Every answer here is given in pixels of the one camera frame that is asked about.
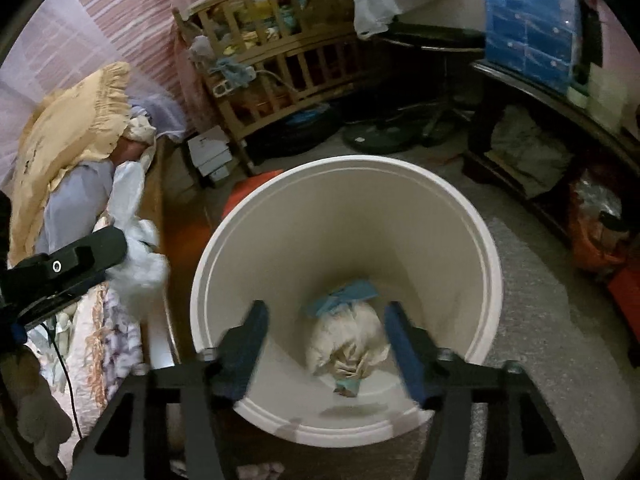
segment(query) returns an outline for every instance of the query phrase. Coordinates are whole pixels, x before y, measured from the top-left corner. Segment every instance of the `beige plastic bin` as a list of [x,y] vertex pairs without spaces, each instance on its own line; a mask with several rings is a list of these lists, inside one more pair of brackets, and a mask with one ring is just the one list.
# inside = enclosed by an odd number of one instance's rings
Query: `beige plastic bin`
[[355,399],[329,375],[306,371],[311,323],[302,307],[368,278],[384,306],[401,301],[440,346],[480,364],[495,336],[502,275],[494,242],[473,206],[433,173],[367,155],[318,160],[245,198],[211,237],[191,293],[197,350],[239,324],[253,300],[270,328],[247,396],[246,420],[287,440],[362,446],[416,428],[429,413],[409,399],[393,357],[362,381]]

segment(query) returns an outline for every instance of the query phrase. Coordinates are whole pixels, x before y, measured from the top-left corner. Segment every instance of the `floor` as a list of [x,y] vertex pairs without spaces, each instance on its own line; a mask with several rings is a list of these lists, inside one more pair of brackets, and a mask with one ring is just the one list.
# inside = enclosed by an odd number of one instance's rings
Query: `floor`
[[[524,364],[571,443],[586,480],[613,480],[640,440],[640,370],[626,359],[627,334],[603,289],[576,270],[569,251],[518,202],[462,175],[463,133],[436,148],[397,155],[443,177],[478,209],[494,236],[504,274],[504,305],[486,364]],[[263,171],[353,153],[339,136]],[[204,193],[206,218],[220,218],[233,184]],[[298,446],[254,428],[233,412],[221,422],[238,463],[282,462],[286,479],[409,479],[427,428],[354,449]],[[474,421],[466,478],[479,477],[481,415]]]

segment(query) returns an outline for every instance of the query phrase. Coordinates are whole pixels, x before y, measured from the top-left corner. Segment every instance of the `yellow pillow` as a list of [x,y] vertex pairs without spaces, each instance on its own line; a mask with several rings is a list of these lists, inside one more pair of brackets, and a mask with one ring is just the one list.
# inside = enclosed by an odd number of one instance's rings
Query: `yellow pillow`
[[47,96],[20,136],[12,197],[9,262],[33,254],[49,194],[66,172],[113,151],[129,121],[129,65],[113,63]]

